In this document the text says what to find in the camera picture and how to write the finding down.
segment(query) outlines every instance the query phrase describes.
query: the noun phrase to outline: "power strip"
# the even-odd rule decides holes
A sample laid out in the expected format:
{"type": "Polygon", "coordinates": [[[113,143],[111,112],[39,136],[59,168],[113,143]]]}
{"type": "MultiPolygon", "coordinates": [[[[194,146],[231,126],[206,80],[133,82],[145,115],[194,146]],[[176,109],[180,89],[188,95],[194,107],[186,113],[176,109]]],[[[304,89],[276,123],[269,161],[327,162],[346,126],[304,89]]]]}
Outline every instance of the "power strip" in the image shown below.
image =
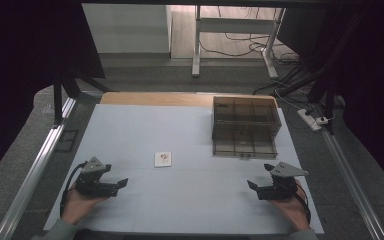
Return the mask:
{"type": "Polygon", "coordinates": [[[313,131],[317,131],[317,130],[322,129],[322,128],[320,127],[320,125],[317,124],[316,119],[314,119],[311,115],[308,115],[308,116],[305,115],[305,112],[306,112],[306,111],[307,111],[307,110],[305,110],[305,109],[300,109],[300,110],[297,111],[297,113],[298,113],[298,115],[301,116],[301,118],[304,120],[304,122],[306,122],[307,125],[308,125],[313,131]]]}

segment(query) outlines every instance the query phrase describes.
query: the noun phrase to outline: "wall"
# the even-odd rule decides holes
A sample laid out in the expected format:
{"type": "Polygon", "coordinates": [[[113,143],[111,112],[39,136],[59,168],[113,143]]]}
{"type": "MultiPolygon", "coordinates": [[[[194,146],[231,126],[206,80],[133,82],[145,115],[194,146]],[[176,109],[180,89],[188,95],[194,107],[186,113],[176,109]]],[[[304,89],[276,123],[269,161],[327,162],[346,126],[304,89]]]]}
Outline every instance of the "wall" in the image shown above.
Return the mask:
{"type": "Polygon", "coordinates": [[[170,6],[82,5],[99,53],[170,52],[170,6]]]}

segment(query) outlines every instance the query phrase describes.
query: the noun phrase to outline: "aluminum rail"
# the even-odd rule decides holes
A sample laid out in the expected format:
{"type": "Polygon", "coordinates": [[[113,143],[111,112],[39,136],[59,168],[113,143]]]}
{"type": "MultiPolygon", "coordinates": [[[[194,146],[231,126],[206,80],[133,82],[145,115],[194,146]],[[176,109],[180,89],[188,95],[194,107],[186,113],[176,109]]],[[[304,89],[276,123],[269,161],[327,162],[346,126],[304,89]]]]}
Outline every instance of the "aluminum rail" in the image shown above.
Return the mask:
{"type": "Polygon", "coordinates": [[[55,129],[51,129],[46,140],[40,149],[35,161],[33,162],[30,171],[27,173],[23,184],[18,190],[17,195],[12,201],[4,219],[0,225],[0,240],[11,239],[18,223],[20,222],[21,216],[30,201],[31,196],[39,182],[43,170],[45,169],[48,160],[51,157],[52,151],[58,142],[58,138],[61,135],[64,127],[67,123],[67,118],[70,115],[76,100],[69,98],[63,106],[63,121],[55,129]]]}
{"type": "Polygon", "coordinates": [[[323,137],[336,164],[338,165],[339,171],[341,172],[348,189],[351,192],[351,196],[360,209],[361,216],[363,217],[372,238],[374,240],[384,240],[384,230],[379,218],[377,217],[376,212],[374,211],[363,189],[360,187],[360,184],[351,169],[351,166],[348,164],[348,160],[342,152],[340,145],[336,141],[335,136],[331,135],[327,129],[323,129],[322,131],[323,137]]]}

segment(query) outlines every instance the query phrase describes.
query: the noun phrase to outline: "sleeve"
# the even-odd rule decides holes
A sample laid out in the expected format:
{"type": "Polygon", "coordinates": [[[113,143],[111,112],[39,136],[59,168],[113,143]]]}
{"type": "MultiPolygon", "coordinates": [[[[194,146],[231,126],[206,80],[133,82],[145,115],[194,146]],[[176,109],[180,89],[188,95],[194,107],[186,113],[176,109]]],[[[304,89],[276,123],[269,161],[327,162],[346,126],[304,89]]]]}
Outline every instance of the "sleeve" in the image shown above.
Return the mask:
{"type": "Polygon", "coordinates": [[[58,219],[55,225],[45,236],[34,236],[31,240],[72,240],[77,232],[76,226],[70,225],[61,219],[58,219]]]}
{"type": "Polygon", "coordinates": [[[308,229],[292,233],[288,240],[317,240],[317,236],[313,229],[308,229]]]}

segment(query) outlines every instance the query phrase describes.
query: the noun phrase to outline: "metal frame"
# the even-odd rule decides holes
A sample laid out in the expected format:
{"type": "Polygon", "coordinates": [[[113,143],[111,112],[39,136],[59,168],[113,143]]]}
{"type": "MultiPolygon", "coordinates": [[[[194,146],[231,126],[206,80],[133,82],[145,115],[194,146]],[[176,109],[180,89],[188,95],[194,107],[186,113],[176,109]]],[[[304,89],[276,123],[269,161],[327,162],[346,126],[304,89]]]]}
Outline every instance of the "metal frame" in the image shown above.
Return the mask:
{"type": "Polygon", "coordinates": [[[270,34],[267,46],[263,50],[263,58],[266,63],[269,77],[278,79],[276,69],[274,68],[271,52],[273,43],[279,31],[280,23],[283,17],[284,8],[281,8],[274,20],[268,19],[226,19],[226,18],[201,18],[201,6],[195,6],[195,46],[192,61],[192,77],[199,77],[200,66],[200,33],[254,33],[270,34]]]}
{"type": "Polygon", "coordinates": [[[24,179],[23,184],[18,190],[17,195],[11,203],[4,219],[0,225],[0,239],[11,239],[15,229],[17,228],[18,223],[20,222],[21,216],[24,213],[24,210],[27,207],[27,204],[30,201],[31,196],[39,182],[43,170],[45,169],[48,160],[51,157],[53,149],[58,142],[58,139],[64,130],[64,127],[67,123],[67,118],[70,115],[76,100],[69,98],[64,104],[62,111],[62,121],[61,124],[56,128],[51,129],[48,136],[46,137],[45,143],[39,151],[35,161],[33,162],[30,171],[27,173],[26,178],[24,179]]]}
{"type": "Polygon", "coordinates": [[[348,160],[342,152],[341,146],[336,141],[335,136],[331,135],[326,129],[323,129],[323,137],[333,155],[333,159],[338,165],[338,169],[341,172],[348,189],[350,190],[351,196],[357,204],[357,207],[360,209],[361,216],[363,217],[372,238],[374,240],[384,240],[382,224],[380,223],[369,199],[360,187],[360,183],[348,164],[348,160]]]}

